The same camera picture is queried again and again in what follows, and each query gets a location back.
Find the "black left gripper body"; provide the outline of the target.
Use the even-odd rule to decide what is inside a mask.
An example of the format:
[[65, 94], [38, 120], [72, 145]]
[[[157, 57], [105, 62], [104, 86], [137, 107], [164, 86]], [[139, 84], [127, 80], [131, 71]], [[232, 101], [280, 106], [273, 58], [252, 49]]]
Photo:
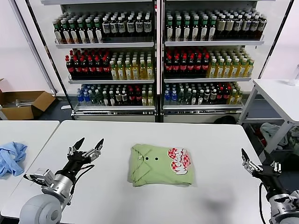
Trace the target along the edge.
[[76, 175], [83, 165], [91, 163], [91, 158], [83, 156], [84, 153], [85, 152], [82, 151], [76, 151], [73, 155], [68, 155], [67, 164], [61, 170], [58, 170], [56, 175], [63, 175], [70, 180], [75, 180]]

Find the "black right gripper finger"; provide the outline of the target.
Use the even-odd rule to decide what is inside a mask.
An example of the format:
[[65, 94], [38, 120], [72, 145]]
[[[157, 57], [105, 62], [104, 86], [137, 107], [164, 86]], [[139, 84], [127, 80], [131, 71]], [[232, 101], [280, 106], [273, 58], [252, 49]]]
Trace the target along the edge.
[[242, 165], [244, 166], [245, 170], [247, 170], [250, 174], [253, 174], [254, 172], [261, 172], [263, 171], [263, 168], [256, 165], [247, 155], [247, 153], [245, 152], [245, 150], [242, 148], [241, 149], [242, 152]]
[[282, 172], [281, 170], [281, 164], [278, 161], [275, 161], [273, 157], [267, 152], [264, 151], [266, 160], [268, 161], [268, 164], [273, 167], [274, 172]]

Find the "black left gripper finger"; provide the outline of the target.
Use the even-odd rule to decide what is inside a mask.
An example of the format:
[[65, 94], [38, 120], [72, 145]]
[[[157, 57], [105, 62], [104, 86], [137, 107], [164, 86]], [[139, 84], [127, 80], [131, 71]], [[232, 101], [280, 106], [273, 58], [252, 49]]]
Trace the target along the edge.
[[89, 158], [90, 161], [94, 161], [95, 159], [97, 159], [101, 155], [101, 149], [103, 147], [103, 143], [104, 143], [104, 138], [102, 138], [93, 149], [84, 153], [84, 157]]
[[68, 156], [73, 155], [74, 152], [78, 151], [80, 149], [80, 147], [82, 146], [84, 140], [85, 140], [85, 138], [83, 137], [82, 139], [77, 141], [72, 147], [69, 147], [67, 155]]

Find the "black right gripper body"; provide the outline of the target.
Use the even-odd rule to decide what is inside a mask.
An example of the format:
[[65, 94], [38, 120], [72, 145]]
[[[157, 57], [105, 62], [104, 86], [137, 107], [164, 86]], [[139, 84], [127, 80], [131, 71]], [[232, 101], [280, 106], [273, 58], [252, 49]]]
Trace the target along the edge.
[[262, 165], [262, 170], [254, 170], [254, 177], [261, 180], [267, 195], [266, 197], [273, 197], [275, 195], [290, 194], [290, 191], [285, 189], [279, 180], [280, 173], [274, 170], [270, 165]]

